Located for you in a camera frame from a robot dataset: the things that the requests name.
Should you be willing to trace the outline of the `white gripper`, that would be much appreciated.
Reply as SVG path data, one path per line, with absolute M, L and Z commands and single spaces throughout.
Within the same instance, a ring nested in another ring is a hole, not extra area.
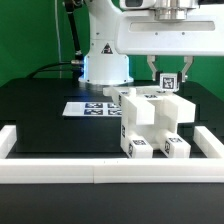
M 116 26 L 115 48 L 122 54 L 148 55 L 153 81 L 162 74 L 154 55 L 185 56 L 178 74 L 179 82 L 185 82 L 193 56 L 224 55 L 224 5 L 202 5 L 182 21 L 157 21 L 152 10 L 123 12 Z

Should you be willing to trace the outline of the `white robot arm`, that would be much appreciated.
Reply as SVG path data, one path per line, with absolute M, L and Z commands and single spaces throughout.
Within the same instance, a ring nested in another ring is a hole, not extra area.
M 130 82 L 129 55 L 224 55 L 224 3 L 199 0 L 85 0 L 90 51 L 83 82 Z

